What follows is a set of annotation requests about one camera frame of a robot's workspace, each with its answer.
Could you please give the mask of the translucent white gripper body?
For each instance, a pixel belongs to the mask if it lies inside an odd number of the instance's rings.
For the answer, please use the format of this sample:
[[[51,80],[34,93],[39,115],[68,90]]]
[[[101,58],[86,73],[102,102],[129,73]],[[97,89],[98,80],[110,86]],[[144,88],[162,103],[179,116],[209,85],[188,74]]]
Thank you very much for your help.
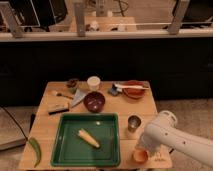
[[[154,156],[160,150],[160,143],[150,136],[142,133],[138,139],[137,147],[145,149],[150,156]]]

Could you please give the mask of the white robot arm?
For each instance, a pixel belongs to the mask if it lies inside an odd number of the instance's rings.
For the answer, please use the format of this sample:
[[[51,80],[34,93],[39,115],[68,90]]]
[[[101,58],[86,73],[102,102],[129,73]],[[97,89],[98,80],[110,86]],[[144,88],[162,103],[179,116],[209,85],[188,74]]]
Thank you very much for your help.
[[[213,168],[213,140],[180,131],[176,129],[177,123],[172,112],[159,112],[145,125],[139,144],[151,155],[165,145]]]

